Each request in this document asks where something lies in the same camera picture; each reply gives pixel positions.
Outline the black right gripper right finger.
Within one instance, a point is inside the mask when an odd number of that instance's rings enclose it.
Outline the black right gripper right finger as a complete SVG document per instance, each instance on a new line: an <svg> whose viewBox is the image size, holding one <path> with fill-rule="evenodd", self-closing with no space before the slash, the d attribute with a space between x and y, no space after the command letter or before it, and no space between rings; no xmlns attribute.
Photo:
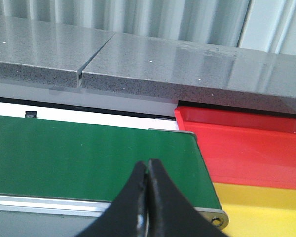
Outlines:
<svg viewBox="0 0 296 237"><path fill-rule="evenodd" d="M225 237L199 214L171 180L162 162L148 162L150 237Z"/></svg>

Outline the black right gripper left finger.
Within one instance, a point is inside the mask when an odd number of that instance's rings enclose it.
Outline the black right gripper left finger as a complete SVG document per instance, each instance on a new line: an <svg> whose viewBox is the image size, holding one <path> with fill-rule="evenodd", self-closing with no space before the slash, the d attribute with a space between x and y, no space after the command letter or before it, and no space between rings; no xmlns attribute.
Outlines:
<svg viewBox="0 0 296 237"><path fill-rule="evenodd" d="M144 237L146 235L146 166L137 162L115 200L78 237Z"/></svg>

